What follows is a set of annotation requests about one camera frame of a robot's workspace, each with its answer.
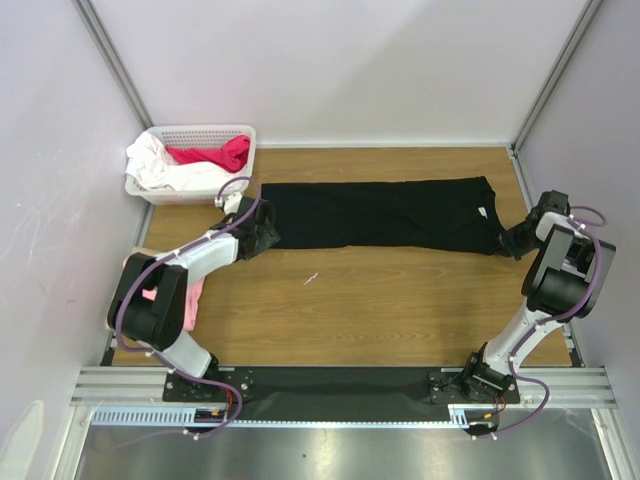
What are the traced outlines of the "black t-shirt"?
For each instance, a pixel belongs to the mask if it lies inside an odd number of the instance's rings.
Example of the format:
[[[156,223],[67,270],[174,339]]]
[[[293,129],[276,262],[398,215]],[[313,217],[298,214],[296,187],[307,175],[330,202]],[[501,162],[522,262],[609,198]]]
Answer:
[[[496,255],[504,231],[481,177],[361,183],[270,183],[280,249],[421,247]]]

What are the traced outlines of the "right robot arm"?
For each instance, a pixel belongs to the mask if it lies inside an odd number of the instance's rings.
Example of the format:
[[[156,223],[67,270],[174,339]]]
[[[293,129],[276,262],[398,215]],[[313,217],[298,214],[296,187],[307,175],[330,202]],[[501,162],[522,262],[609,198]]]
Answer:
[[[541,194],[526,219],[500,237],[515,259],[538,253],[523,281],[524,303],[505,329],[470,355],[460,388],[473,403],[498,399],[516,385],[519,367],[550,333],[594,308],[617,252],[589,231],[603,227],[575,216],[569,197]]]

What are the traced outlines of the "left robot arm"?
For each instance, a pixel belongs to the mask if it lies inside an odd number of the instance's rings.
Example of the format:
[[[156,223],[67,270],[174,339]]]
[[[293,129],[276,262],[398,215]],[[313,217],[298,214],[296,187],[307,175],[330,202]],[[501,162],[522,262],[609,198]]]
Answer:
[[[136,351],[159,356],[186,374],[185,388],[199,400],[217,394],[221,373],[215,355],[184,327],[188,289],[280,240],[269,201],[233,194],[222,202],[222,210],[223,220],[196,240],[171,252],[128,257],[107,314],[122,349],[129,339],[138,344]]]

